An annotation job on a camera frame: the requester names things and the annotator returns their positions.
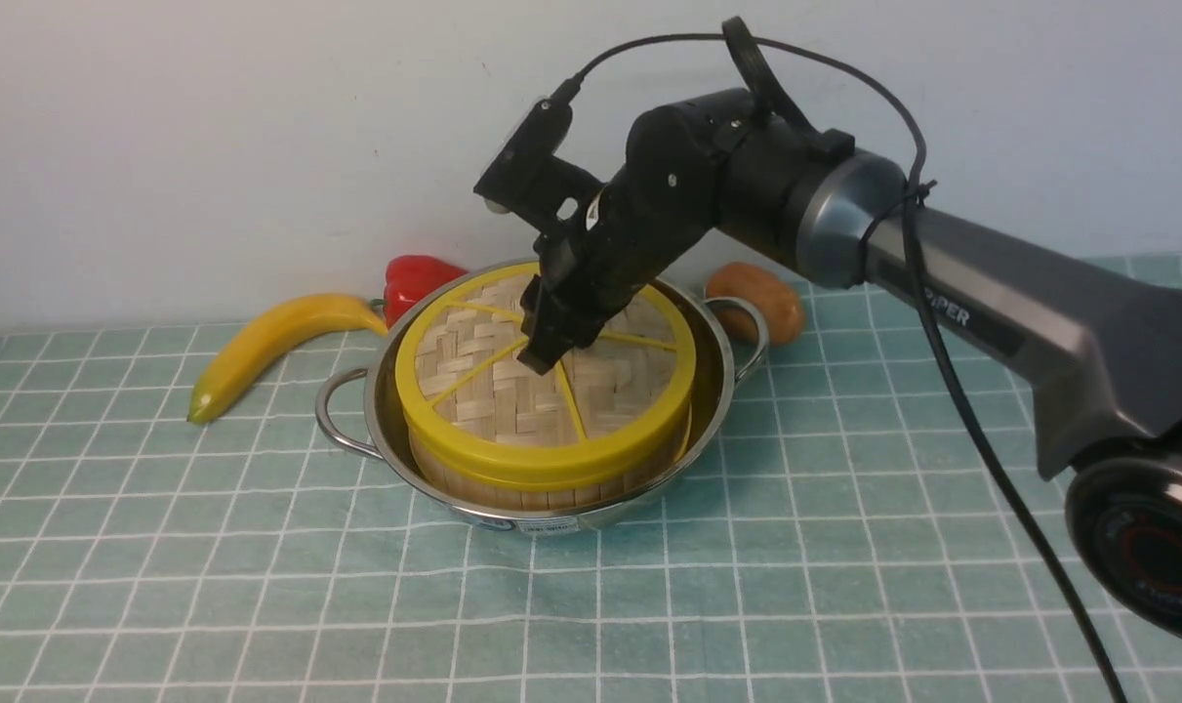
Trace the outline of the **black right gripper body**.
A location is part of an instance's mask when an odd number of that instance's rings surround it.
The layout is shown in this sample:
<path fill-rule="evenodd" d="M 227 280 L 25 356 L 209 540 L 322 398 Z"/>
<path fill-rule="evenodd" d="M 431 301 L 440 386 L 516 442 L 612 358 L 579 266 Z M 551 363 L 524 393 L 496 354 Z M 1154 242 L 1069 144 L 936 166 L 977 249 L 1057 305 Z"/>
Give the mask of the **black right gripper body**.
<path fill-rule="evenodd" d="M 625 163 L 586 206 L 577 230 L 543 252 L 538 337 L 598 337 L 712 230 L 732 151 L 727 134 L 752 108 L 747 90 L 721 90 L 635 118 Z"/>

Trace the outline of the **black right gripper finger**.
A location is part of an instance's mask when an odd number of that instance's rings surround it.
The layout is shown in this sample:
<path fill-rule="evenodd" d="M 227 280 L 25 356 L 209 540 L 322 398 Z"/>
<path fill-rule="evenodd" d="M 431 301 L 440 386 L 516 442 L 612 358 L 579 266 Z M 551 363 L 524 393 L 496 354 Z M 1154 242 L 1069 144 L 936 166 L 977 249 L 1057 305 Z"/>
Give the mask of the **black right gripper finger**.
<path fill-rule="evenodd" d="M 602 334 L 604 317 L 543 317 L 543 375 L 574 349 L 587 349 Z"/>
<path fill-rule="evenodd" d="M 543 285 L 543 276 L 534 275 L 522 292 L 522 336 L 525 343 L 518 362 L 534 375 L 548 375 L 556 366 L 556 308 Z"/>

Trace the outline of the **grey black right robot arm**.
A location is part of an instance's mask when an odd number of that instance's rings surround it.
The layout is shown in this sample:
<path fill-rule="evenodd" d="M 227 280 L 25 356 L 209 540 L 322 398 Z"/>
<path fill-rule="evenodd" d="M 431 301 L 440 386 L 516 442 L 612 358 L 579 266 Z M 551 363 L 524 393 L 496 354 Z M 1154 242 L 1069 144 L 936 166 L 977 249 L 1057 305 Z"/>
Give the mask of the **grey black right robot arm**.
<path fill-rule="evenodd" d="M 1038 471 L 1079 556 L 1113 595 L 1182 638 L 1182 289 L 921 206 L 922 286 L 905 269 L 900 165 L 769 113 L 746 89 L 636 117 L 608 182 L 556 156 L 569 103 L 532 108 L 485 198 L 535 227 L 524 362 L 540 372 L 712 228 L 812 284 L 881 286 L 1028 384 Z"/>

